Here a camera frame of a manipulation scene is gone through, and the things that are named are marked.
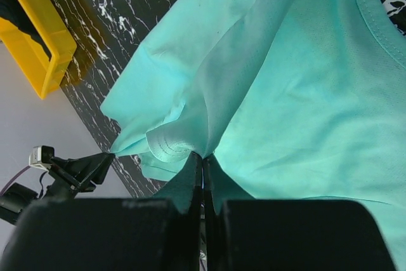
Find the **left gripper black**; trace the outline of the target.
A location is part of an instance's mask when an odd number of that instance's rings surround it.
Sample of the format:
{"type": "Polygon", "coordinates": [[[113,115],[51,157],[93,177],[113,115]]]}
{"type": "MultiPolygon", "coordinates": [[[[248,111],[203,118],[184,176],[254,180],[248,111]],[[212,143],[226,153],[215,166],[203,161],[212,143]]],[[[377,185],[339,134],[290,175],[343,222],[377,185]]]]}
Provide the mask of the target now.
{"type": "Polygon", "coordinates": [[[79,193],[93,192],[101,185],[115,159],[114,154],[102,152],[80,159],[54,156],[49,171],[40,176],[41,190],[36,192],[14,180],[1,191],[1,219],[16,223],[22,211],[32,202],[44,198],[73,199],[79,193]]]}

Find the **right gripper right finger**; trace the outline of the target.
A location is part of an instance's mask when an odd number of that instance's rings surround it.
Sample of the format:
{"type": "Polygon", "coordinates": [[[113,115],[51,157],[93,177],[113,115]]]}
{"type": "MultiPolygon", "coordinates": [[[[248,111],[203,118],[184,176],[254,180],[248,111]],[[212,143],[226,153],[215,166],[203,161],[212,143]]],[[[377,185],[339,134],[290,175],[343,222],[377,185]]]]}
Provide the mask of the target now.
{"type": "Polygon", "coordinates": [[[346,199],[272,199],[249,195],[203,160],[209,270],[394,270],[370,212],[346,199]]]}

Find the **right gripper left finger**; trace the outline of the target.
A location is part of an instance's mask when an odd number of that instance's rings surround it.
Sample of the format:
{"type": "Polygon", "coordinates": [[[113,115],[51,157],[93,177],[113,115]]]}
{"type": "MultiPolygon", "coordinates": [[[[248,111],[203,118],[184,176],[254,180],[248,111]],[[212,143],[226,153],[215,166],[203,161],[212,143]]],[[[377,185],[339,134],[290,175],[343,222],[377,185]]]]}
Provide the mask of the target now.
{"type": "Polygon", "coordinates": [[[144,199],[42,199],[21,215],[7,270],[198,270],[202,159],[144,199]]]}

